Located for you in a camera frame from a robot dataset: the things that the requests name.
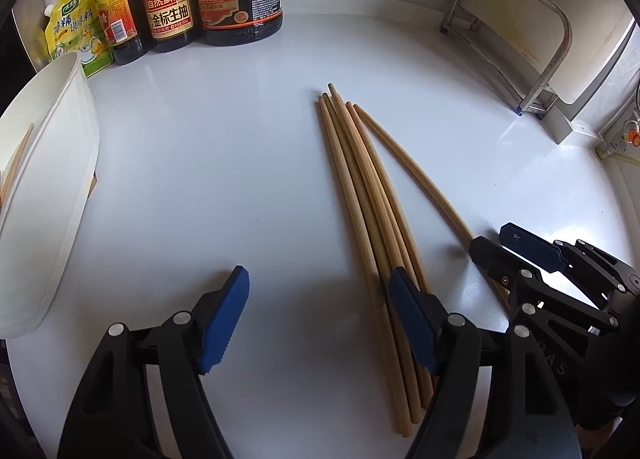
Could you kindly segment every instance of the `metal frame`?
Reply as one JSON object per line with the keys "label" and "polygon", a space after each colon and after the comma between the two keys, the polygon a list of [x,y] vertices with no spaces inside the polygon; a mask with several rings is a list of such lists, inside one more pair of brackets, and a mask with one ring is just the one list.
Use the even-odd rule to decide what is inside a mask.
{"label": "metal frame", "polygon": [[[440,31],[443,33],[448,33],[449,31],[453,31],[457,33],[466,42],[471,44],[471,46],[485,61],[487,61],[490,65],[492,65],[492,67],[494,67],[495,70],[497,70],[497,74],[495,75],[498,77],[500,82],[505,86],[507,91],[516,99],[516,101],[519,102],[518,107],[516,109],[517,114],[521,115],[525,111],[540,112],[540,111],[548,110],[548,108],[550,107],[550,104],[552,104],[555,101],[555,99],[552,97],[550,100],[546,101],[546,104],[539,104],[536,102],[536,98],[538,98],[540,93],[545,89],[545,87],[549,83],[549,80],[554,75],[556,70],[558,70],[558,67],[560,66],[560,64],[562,64],[562,61],[564,60],[564,58],[566,57],[566,54],[569,52],[569,49],[571,48],[573,34],[572,34],[571,24],[569,23],[569,19],[567,19],[567,16],[562,12],[560,8],[558,8],[551,1],[537,0],[542,4],[544,4],[547,8],[549,8],[551,11],[553,11],[553,13],[555,13],[559,17],[560,21],[562,22],[562,27],[564,29],[564,35],[562,36],[562,42],[560,43],[560,46],[558,46],[558,49],[554,53],[553,57],[551,57],[551,60],[549,61],[547,66],[544,68],[544,70],[540,74],[540,77],[538,78],[536,83],[534,83],[533,87],[531,87],[528,90],[528,92],[525,93],[520,89],[518,89],[518,87],[514,84],[514,80],[516,79],[513,77],[513,75],[510,74],[511,71],[505,68],[504,64],[502,64],[500,61],[497,61],[495,59],[495,56],[493,56],[493,54],[486,53],[486,49],[482,49],[477,44],[475,44],[473,38],[468,34],[468,32],[453,26],[453,19],[455,18],[456,11],[460,6],[460,1],[461,0],[453,1],[453,4],[449,10],[449,13],[445,15],[445,18],[442,21],[442,26]],[[472,22],[472,27],[470,28],[470,30],[473,31],[477,27],[477,24],[478,24],[478,18],[475,17]]]}

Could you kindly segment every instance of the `bundle of chopsticks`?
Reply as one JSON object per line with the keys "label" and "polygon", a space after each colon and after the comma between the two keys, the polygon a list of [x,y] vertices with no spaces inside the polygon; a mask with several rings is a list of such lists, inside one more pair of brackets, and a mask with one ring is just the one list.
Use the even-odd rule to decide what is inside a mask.
{"label": "bundle of chopsticks", "polygon": [[[393,420],[409,437],[433,396],[434,378],[415,362],[386,287],[391,271],[402,266],[418,289],[431,293],[420,253],[406,217],[364,122],[386,143],[436,203],[463,245],[473,235],[442,193],[361,107],[345,103],[333,84],[320,99],[322,122],[334,155],[372,299],[376,333]],[[504,299],[504,289],[500,295]]]}

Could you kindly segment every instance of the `green logo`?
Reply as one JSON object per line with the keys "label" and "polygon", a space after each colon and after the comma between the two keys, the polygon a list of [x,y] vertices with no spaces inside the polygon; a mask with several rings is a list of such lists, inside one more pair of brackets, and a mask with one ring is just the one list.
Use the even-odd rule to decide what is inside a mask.
{"label": "green logo", "polygon": [[67,4],[62,6],[62,14],[70,14],[73,10],[76,9],[76,7],[78,6],[78,2],[80,2],[80,0],[70,0]]}

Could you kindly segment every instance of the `blue gripper pad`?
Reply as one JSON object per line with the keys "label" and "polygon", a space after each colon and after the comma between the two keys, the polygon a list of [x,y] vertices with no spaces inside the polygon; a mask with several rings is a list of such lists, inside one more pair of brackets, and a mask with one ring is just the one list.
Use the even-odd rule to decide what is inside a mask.
{"label": "blue gripper pad", "polygon": [[560,248],[513,223],[500,228],[500,243],[547,273],[564,271],[566,268]]}
{"label": "blue gripper pad", "polygon": [[400,318],[404,333],[409,338],[411,350],[420,365],[434,373],[439,362],[436,356],[437,328],[431,326],[420,301],[420,293],[404,273],[396,268],[389,278],[389,297]]}
{"label": "blue gripper pad", "polygon": [[222,362],[226,346],[231,340],[238,319],[249,298],[249,272],[238,265],[220,291],[215,295],[209,322],[202,330],[202,352],[198,366],[202,374]]}

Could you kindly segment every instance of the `white table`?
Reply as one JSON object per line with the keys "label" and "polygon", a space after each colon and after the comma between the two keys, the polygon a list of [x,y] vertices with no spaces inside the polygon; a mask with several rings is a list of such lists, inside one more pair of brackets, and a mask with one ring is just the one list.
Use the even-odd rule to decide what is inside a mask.
{"label": "white table", "polygon": [[[50,458],[109,325],[159,325],[236,264],[249,270],[250,299],[225,359],[203,378],[235,457],[404,457],[410,440],[390,428],[366,290],[314,107],[330,81],[411,153],[474,233],[514,222],[632,262],[595,155],[556,146],[450,40],[421,29],[288,14],[281,32],[254,45],[191,45],[91,78],[98,184],[49,313],[8,343]],[[381,154],[446,308],[505,329],[443,219]],[[165,413],[158,429],[178,457]]]}

